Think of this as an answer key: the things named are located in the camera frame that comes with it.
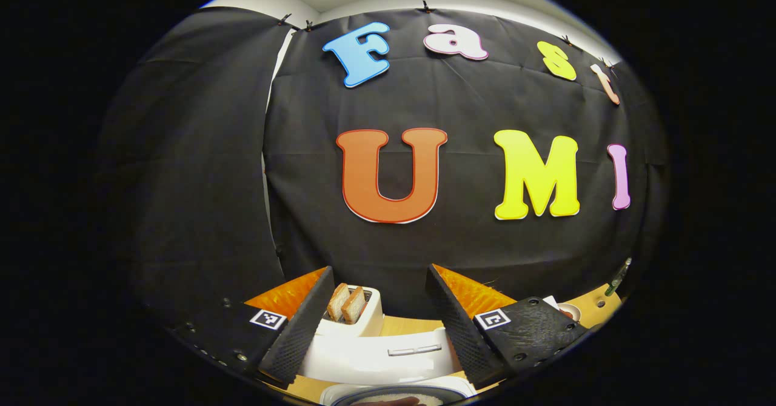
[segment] foam letter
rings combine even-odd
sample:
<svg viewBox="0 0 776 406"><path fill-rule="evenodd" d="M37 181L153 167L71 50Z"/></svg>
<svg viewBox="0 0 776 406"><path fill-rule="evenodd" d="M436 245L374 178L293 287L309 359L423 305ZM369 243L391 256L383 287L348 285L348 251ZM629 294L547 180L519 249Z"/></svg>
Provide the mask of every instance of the foam letter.
<svg viewBox="0 0 776 406"><path fill-rule="evenodd" d="M612 201L612 207L615 210L621 210L630 205L630 196L628 194L628 168L626 167L626 148L620 144L610 144L606 147L609 156L615 163L615 199Z"/></svg>
<svg viewBox="0 0 776 406"><path fill-rule="evenodd" d="M576 141L568 136L556 136L545 165L526 132L499 130L493 140L504 149L507 168L504 202L496 207L496 218L521 220L526 217L529 207L523 202L523 182L536 216L544 213L553 188L555 200L549 206L552 216L579 213Z"/></svg>
<svg viewBox="0 0 776 406"><path fill-rule="evenodd" d="M543 59L544 64L552 74L568 80L575 80L577 78L577 72L574 71L574 67L568 62L569 57L563 53L563 50L560 50L560 47L544 41L536 42L536 47L545 56Z"/></svg>
<svg viewBox="0 0 776 406"><path fill-rule="evenodd" d="M620 104L620 98L615 94L614 91L612 91L612 86L609 85L610 79L607 75L604 74L604 72L601 71L601 67L599 67L596 64L592 64L590 66L590 69L593 70L593 72L598 75L598 80L601 81L601 85L604 86L604 91L606 91L607 96L609 96L609 99L612 100L612 102L615 103L615 105Z"/></svg>
<svg viewBox="0 0 776 406"><path fill-rule="evenodd" d="M404 131L401 139L412 147L412 191L404 199L380 194L377 181L380 148L388 144L382 130L350 130L337 136L342 149L342 196L347 207L366 221L404 224L423 218L436 203L439 147L447 133L419 128Z"/></svg>
<svg viewBox="0 0 776 406"><path fill-rule="evenodd" d="M347 73L344 78L344 85L347 88L360 85L388 70L388 66L390 66L388 61L385 59L375 61L369 55L369 52L377 52L381 55L388 53L388 42L382 36L369 35L363 44L358 41L360 36L387 32L388 30L390 30L388 25L382 22L371 22L365 27L357 28L324 45L324 52L334 52L342 63L344 71Z"/></svg>
<svg viewBox="0 0 776 406"><path fill-rule="evenodd" d="M446 33L452 30L453 35ZM429 26L432 32L423 39L423 44L432 52L444 53L444 55L458 55L464 58L482 61L487 58L487 52L483 50L480 36L470 28L455 24L432 24Z"/></svg>

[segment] letter f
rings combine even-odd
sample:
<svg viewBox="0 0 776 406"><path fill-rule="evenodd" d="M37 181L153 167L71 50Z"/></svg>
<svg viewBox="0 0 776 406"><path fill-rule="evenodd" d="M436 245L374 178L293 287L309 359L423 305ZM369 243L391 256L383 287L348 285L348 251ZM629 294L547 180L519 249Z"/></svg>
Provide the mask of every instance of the letter f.
<svg viewBox="0 0 776 406"><path fill-rule="evenodd" d="M324 52L335 52L337 58L342 63L347 76L344 78L344 85L347 88L353 88L371 78L384 73L388 70L388 61L375 61L369 52L377 52L381 55L388 53L388 42L380 35L369 35L366 42L361 44L358 37L369 33L382 33L390 30L388 25L382 22L371 22L365 27L346 33L337 39L327 42L324 45Z"/></svg>

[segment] blue letter f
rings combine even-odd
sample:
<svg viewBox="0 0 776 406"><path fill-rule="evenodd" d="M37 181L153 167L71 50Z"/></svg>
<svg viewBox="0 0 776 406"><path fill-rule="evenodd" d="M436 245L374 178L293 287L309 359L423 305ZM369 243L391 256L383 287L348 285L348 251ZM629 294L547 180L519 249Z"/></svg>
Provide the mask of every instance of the blue letter f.
<svg viewBox="0 0 776 406"><path fill-rule="evenodd" d="M324 52L335 52L342 63L347 76L344 85L353 88L356 85L370 80L388 69L388 61L375 61L369 52L377 52L381 55L388 53L388 42L380 35L369 35L366 42L361 44L358 37L369 33L382 33L390 30L388 25L382 22L371 22L365 27L357 28L351 33L346 33L337 39L324 45Z"/></svg>

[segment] wooden table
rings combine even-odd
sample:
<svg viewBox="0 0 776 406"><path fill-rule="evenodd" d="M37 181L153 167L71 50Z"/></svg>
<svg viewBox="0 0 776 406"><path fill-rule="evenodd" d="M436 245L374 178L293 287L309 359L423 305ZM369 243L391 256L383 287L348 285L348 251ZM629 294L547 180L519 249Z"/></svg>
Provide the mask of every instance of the wooden table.
<svg viewBox="0 0 776 406"><path fill-rule="evenodd" d="M609 285L604 284L598 289L590 291L586 295L559 303L574 304L574 306L578 307L581 313L580 324L586 328L591 328L596 324L604 323L609 320L615 310L621 305L617 293L614 293L612 296L604 296L604 291L607 287L609 287ZM601 299L605 302L604 307L597 306L598 301ZM415 318L399 318L386 315L385 320L383 320L383 329L380 331L380 336L421 333L424 331L433 331L434 329L441 327L443 327L443 324L439 320L417 320ZM463 371L452 373L450 376L457 376L458 378L463 379L466 378ZM296 376L296 380L293 384L289 385L287 390L280 390L279 388L270 385L267 386L279 390L280 392L313 401L313 403L318 403L318 401L321 400L321 393L324 389L327 389L332 385L337 385L337 383L319 381L318 379L305 378L304 376ZM491 389L497 385L498 384L492 384L477 390L477 392L483 392L483 390Z"/></svg>

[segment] toast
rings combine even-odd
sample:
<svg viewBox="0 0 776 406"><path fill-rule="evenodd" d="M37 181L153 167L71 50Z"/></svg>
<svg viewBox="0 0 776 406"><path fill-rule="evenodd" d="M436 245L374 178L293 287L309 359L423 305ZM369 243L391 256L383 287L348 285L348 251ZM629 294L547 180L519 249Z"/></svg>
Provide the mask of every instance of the toast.
<svg viewBox="0 0 776 406"><path fill-rule="evenodd" d="M350 298L350 290L347 289L347 284L339 284L326 307L326 312L329 313L332 321L339 321L342 318L342 305L348 298Z"/></svg>
<svg viewBox="0 0 776 406"><path fill-rule="evenodd" d="M364 310L365 306L366 297L364 296L364 289L358 287L342 305L342 315L344 315L346 323L355 324L358 321L358 317L361 316L361 312Z"/></svg>

